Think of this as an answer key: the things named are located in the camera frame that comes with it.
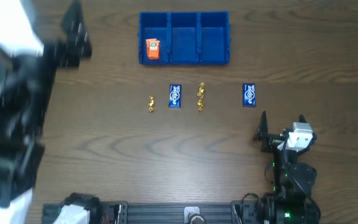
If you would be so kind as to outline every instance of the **blue tray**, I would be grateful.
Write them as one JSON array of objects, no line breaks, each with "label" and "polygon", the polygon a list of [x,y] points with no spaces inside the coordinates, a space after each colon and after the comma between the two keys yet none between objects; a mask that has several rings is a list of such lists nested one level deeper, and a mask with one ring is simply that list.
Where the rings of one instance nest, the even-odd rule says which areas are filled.
[{"label": "blue tray", "polygon": [[[229,12],[140,12],[143,65],[222,65],[230,60]],[[160,41],[160,60],[149,60],[145,40]]]}]

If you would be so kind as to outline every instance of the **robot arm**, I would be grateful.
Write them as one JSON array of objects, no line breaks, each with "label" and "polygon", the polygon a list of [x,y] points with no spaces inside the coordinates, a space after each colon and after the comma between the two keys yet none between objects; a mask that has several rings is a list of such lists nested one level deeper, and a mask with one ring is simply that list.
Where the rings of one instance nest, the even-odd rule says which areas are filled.
[{"label": "robot arm", "polygon": [[45,44],[24,3],[0,0],[0,50],[13,65],[0,83],[0,223],[24,223],[44,153],[38,140],[56,70],[78,67],[92,53],[78,1],[62,21],[67,41]]}]

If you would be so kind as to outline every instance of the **blue candy wrapper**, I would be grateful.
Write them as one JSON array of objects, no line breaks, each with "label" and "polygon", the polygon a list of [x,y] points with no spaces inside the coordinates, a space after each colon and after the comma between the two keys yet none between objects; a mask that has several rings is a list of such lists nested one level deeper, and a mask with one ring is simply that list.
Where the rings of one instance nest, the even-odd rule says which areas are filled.
[{"label": "blue candy wrapper", "polygon": [[242,85],[242,106],[255,107],[255,83]]},{"label": "blue candy wrapper", "polygon": [[169,85],[169,108],[180,108],[181,84]]}]

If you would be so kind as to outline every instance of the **wood grain surface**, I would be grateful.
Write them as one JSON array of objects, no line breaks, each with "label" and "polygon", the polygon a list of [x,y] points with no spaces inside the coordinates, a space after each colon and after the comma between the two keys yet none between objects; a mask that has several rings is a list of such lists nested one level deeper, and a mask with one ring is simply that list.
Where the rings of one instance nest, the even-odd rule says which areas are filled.
[{"label": "wood grain surface", "polygon": [[[71,0],[34,1],[37,33],[61,37]],[[59,70],[28,223],[72,192],[128,202],[230,202],[271,192],[260,115],[279,133],[304,114],[318,135],[300,161],[318,171],[320,223],[358,222],[358,0],[86,0],[90,61]],[[227,66],[139,64],[139,11],[230,12]],[[197,86],[206,82],[205,107]],[[241,105],[256,83],[256,108]],[[182,109],[168,109],[181,83]],[[149,95],[155,113],[149,114]]]}]

